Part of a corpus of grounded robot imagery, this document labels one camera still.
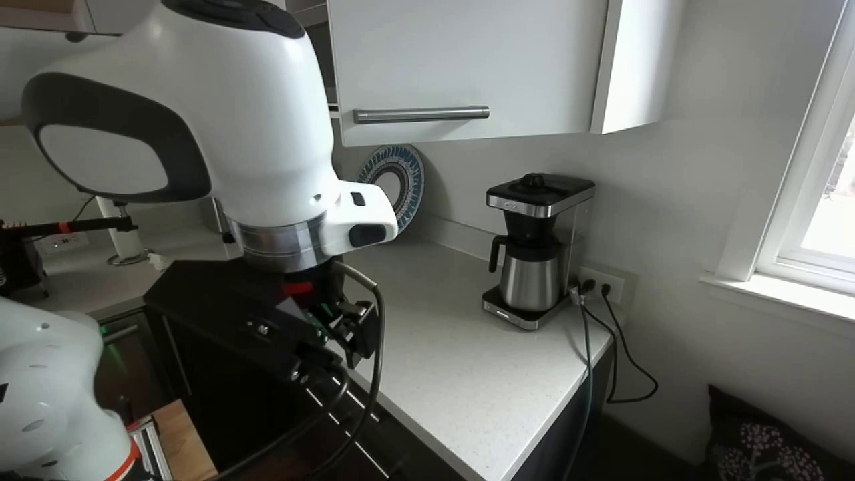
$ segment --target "black coffee maker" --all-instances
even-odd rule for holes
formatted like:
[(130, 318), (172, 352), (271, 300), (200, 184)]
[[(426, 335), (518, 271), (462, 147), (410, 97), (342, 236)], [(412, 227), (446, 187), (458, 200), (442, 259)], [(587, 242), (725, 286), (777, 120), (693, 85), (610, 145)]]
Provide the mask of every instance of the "black coffee maker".
[(507, 226), (507, 236), (497, 236), (490, 251), (490, 274), (499, 266), (503, 274), (499, 286), (483, 295), (487, 312), (522, 328), (541, 328), (565, 306), (566, 256), (575, 247), (558, 242), (555, 220), (590, 199), (593, 183), (555, 175), (526, 175), (487, 189), (487, 205), (505, 212)]

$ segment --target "white countertop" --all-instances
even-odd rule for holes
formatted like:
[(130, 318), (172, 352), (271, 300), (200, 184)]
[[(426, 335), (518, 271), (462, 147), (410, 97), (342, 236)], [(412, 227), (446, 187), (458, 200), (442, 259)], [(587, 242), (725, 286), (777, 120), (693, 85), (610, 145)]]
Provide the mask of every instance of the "white countertop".
[[(228, 259), (216, 236), (163, 247), (167, 259)], [(104, 255), (52, 263), (46, 311), (109, 318), (141, 306), (152, 266), (109, 268)], [(583, 323), (558, 312), (518, 331), (482, 312), (494, 286), (482, 259), (400, 239), (348, 256), (386, 295), (383, 406), (468, 479), (514, 479), (585, 379)], [(593, 355), (607, 335), (590, 327)]]

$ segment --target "wall outlet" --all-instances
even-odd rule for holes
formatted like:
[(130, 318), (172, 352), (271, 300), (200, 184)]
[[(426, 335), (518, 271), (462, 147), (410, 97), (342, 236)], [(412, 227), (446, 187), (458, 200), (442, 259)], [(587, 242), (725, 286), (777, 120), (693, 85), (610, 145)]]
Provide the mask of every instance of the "wall outlet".
[(587, 295), (590, 298), (598, 298), (602, 295), (602, 286), (610, 283), (610, 303), (613, 306), (619, 306), (619, 308), (629, 308), (634, 303), (634, 295), (635, 295), (635, 282), (631, 274), (623, 274), (623, 271), (614, 271), (614, 268), (602, 268), (602, 266), (583, 266), (581, 271), (581, 282), (593, 282), (593, 292)]
[(42, 255), (77, 251), (88, 247), (88, 236), (86, 232), (48, 236), (38, 242), (38, 247)]

